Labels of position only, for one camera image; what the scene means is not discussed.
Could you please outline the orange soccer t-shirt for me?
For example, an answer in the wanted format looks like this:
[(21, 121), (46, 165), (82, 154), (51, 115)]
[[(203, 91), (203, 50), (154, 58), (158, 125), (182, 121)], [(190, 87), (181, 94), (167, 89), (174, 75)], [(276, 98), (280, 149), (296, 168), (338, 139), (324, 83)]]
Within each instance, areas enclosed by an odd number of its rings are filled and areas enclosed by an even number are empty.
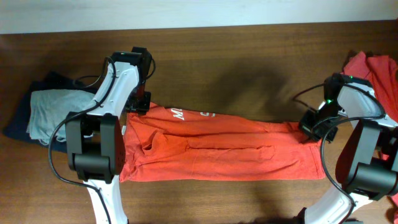
[(319, 143), (296, 122), (268, 123), (151, 103), (145, 115), (127, 115), (124, 143), (122, 182), (325, 177)]

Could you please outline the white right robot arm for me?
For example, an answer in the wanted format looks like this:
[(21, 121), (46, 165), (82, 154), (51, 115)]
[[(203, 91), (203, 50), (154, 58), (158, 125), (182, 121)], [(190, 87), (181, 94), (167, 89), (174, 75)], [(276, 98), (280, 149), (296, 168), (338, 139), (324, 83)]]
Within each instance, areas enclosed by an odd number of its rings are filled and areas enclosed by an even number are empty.
[(352, 223), (353, 212), (385, 196), (397, 194), (397, 122), (387, 114), (371, 82), (334, 73), (320, 84), (324, 101), (309, 108), (299, 129), (325, 144), (332, 142), (339, 125), (351, 123), (353, 132), (337, 160), (335, 176), (325, 172), (331, 188), (311, 207), (303, 208), (297, 223)]

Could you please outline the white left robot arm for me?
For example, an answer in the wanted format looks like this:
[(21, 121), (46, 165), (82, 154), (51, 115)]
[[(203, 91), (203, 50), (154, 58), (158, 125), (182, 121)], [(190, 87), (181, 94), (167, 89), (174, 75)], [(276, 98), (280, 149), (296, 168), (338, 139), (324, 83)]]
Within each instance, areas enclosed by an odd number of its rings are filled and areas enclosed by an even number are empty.
[(146, 48), (134, 47), (114, 52), (105, 69), (105, 79), (88, 107), (67, 116), (68, 166), (88, 189), (97, 223), (128, 223), (119, 188), (126, 156), (120, 119), (124, 112), (148, 112), (151, 93), (145, 84), (155, 62)]

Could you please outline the red shirt pile right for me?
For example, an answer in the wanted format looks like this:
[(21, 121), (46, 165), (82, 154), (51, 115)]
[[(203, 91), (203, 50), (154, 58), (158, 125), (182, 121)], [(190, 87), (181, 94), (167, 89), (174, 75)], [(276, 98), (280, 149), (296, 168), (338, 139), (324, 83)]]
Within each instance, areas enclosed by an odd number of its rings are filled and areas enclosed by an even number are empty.
[[(386, 116), (377, 120), (389, 128), (397, 127), (397, 63), (388, 55), (367, 56), (360, 52), (349, 58), (343, 74), (368, 80), (373, 86), (372, 94), (380, 102)], [(349, 118), (378, 116), (379, 107), (358, 90), (343, 87), (338, 103)]]

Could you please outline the light grey folded garment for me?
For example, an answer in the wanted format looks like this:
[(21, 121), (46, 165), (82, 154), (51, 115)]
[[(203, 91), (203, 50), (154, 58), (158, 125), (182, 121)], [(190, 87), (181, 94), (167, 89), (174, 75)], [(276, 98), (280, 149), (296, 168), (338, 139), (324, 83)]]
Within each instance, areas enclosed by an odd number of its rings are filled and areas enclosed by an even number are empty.
[(69, 112), (80, 112), (94, 94), (83, 90), (40, 90), (31, 93), (27, 133), (44, 146), (49, 144), (54, 129)]

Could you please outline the navy folded garment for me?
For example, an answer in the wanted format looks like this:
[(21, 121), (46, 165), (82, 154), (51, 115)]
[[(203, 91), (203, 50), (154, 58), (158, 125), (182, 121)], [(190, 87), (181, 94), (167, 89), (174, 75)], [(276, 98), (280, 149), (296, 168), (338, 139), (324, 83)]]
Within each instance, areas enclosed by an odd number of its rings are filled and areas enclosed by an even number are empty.
[[(78, 90), (76, 86), (80, 86), (81, 82), (74, 82), (72, 79), (64, 77), (56, 72), (50, 72), (42, 81), (34, 81), (30, 84), (28, 91), (22, 97), (17, 111), (14, 113), (11, 121), (3, 129), (2, 133), (11, 138), (32, 144), (44, 146), (38, 140), (33, 140), (27, 133), (27, 126), (30, 118), (30, 98), (31, 93), (40, 90)], [(87, 88), (87, 91), (95, 94), (96, 88)]]

